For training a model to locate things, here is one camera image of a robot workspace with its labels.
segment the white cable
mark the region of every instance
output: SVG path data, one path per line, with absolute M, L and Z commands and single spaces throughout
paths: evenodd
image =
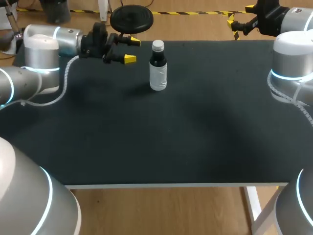
M 31 102 L 31 101 L 28 101 L 26 100 L 25 103 L 26 104 L 29 104 L 29 105 L 32 105 L 32 106 L 37 106 L 37 107 L 44 107 L 44 106 L 48 106 L 48 105 L 51 105 L 51 104 L 54 104 L 56 102 L 58 102 L 59 100 L 61 100 L 63 98 L 63 96 L 65 95 L 66 91 L 67 91 L 67 77 L 68 77 L 68 71 L 69 71 L 69 68 L 71 66 L 71 64 L 75 61 L 79 59 L 79 56 L 76 55 L 74 56 L 68 63 L 67 63 L 67 66 L 65 68 L 65 73 L 64 73 L 64 85 L 63 85 L 63 90 L 62 90 L 62 93 L 59 95 L 59 97 L 57 97 L 55 100 L 53 101 L 50 101 L 48 103 L 43 103 L 43 104 L 40 104 L 40 103 L 34 103 L 34 102 Z
M 54 104 L 56 102 L 58 102 L 59 100 L 61 100 L 63 98 L 63 96 L 65 95 L 66 91 L 67 91 L 67 77 L 68 77 L 68 72 L 69 72 L 69 68 L 71 66 L 71 64 L 75 61 L 79 59 L 79 56 L 76 55 L 74 56 L 68 63 L 67 63 L 67 66 L 65 68 L 65 73 L 64 73 L 64 84 L 63 84 L 63 90 L 61 92 L 61 94 L 59 95 L 59 97 L 57 97 L 55 100 L 53 101 L 50 101 L 48 103 L 43 103 L 43 104 L 40 104 L 40 103 L 34 103 L 32 101 L 29 101 L 29 100 L 16 100 L 16 101 L 13 101 L 13 102 L 10 102 L 8 104 L 5 104 L 5 105 L 1 105 L 0 106 L 0 110 L 1 109 L 4 109 L 12 104 L 15 104 L 15 103 L 21 103 L 22 106 L 25 106 L 25 104 L 29 104 L 29 105 L 32 105 L 32 106 L 37 106 L 37 107 L 44 107 L 44 106 L 48 106 L 48 105 L 51 105 L 51 104 Z
M 299 101 L 296 101 L 297 95 L 300 92 L 300 89 L 303 87 L 303 85 L 300 85 L 300 88 L 296 90 L 295 94 L 294 94 L 294 99 L 290 98 L 289 96 L 281 93 L 279 90 L 277 90 L 276 88 L 273 87 L 272 83 L 270 82 L 270 78 L 271 78 L 272 73 L 269 72 L 268 74 L 268 86 L 269 88 L 272 90 L 272 92 L 276 93 L 276 95 L 286 99 L 289 103 L 293 104 L 294 106 L 296 106 L 298 109 L 300 109 L 300 111 L 305 115 L 305 117 L 308 119 L 308 121 L 310 122 L 311 126 L 313 127 L 313 119 L 311 117 L 311 115 L 308 113 L 308 111 L 300 104 Z

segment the yellow and black tape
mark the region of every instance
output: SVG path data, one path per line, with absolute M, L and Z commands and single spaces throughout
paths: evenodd
M 42 12 L 43 10 L 17 8 L 17 11 Z M 99 14 L 99 11 L 91 11 L 91 10 L 70 10 L 70 12 Z M 246 11 L 153 11 L 152 12 L 152 14 L 154 15 L 217 15 L 217 14 L 221 14 L 223 16 L 228 16 L 228 17 L 233 14 L 244 14 L 244 13 L 246 13 Z
M 227 20 L 227 24 L 228 24 L 228 27 L 230 28 L 230 30 L 233 32 L 232 28 L 231 28 L 231 24 L 234 22 L 234 14 L 230 15 L 228 20 Z M 238 31 L 234 31 L 233 32 L 233 35 L 234 35 L 234 38 L 235 38 L 235 41 L 238 41 L 240 40 L 240 37 L 239 37 L 239 33 Z

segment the small bottle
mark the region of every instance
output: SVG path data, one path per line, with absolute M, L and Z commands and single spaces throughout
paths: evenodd
M 164 42 L 155 40 L 152 43 L 150 66 L 150 87 L 155 91 L 162 91 L 167 84 L 167 60 L 164 56 Z

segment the white label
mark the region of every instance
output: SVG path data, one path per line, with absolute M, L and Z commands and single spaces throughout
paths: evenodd
M 150 66 L 150 86 L 153 90 L 161 91 L 167 84 L 167 63 L 162 67 Z

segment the black table surface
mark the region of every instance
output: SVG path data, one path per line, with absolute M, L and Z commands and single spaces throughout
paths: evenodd
M 161 92 L 151 45 L 117 47 L 129 66 L 76 61 L 61 101 L 1 110 L 0 136 L 65 185 L 288 182 L 313 163 L 308 121 L 267 87 L 272 41 L 165 42 Z

